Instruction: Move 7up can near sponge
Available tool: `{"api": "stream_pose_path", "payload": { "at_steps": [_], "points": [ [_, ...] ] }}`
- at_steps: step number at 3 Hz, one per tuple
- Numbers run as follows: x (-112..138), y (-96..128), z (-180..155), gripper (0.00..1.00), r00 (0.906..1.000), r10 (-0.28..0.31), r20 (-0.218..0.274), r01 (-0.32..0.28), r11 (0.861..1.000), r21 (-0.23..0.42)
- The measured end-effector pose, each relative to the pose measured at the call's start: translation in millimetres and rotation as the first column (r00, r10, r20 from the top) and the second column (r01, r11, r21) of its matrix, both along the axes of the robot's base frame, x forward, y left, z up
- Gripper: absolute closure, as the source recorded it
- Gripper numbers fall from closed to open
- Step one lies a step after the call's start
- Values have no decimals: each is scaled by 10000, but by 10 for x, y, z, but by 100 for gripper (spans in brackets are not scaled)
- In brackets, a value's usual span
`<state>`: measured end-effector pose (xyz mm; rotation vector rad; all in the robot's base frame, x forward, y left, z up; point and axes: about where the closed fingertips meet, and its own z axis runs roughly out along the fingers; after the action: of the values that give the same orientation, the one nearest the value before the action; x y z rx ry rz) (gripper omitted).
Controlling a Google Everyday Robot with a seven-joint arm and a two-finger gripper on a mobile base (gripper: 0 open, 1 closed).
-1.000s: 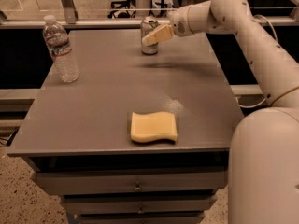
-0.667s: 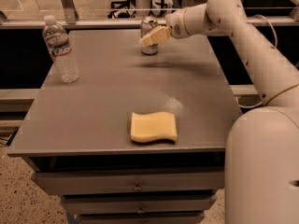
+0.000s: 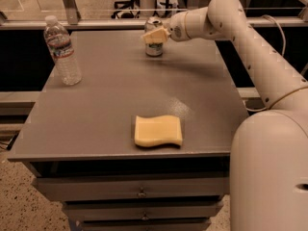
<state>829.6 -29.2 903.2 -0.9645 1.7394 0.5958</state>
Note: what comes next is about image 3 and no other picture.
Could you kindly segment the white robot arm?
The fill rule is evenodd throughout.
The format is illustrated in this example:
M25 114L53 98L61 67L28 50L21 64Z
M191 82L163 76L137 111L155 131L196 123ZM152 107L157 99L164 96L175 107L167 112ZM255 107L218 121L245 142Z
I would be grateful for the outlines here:
M211 0L142 38L232 42L266 108L232 142L231 231L308 231L308 81L253 29L241 2Z

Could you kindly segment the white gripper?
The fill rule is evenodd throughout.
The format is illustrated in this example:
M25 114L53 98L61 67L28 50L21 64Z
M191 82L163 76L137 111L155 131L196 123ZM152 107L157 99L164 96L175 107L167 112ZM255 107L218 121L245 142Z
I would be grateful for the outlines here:
M165 28L159 27L146 32L141 38L145 44L165 43L169 37L174 41L185 41L188 39L185 29L185 16L186 12L177 13L164 22Z

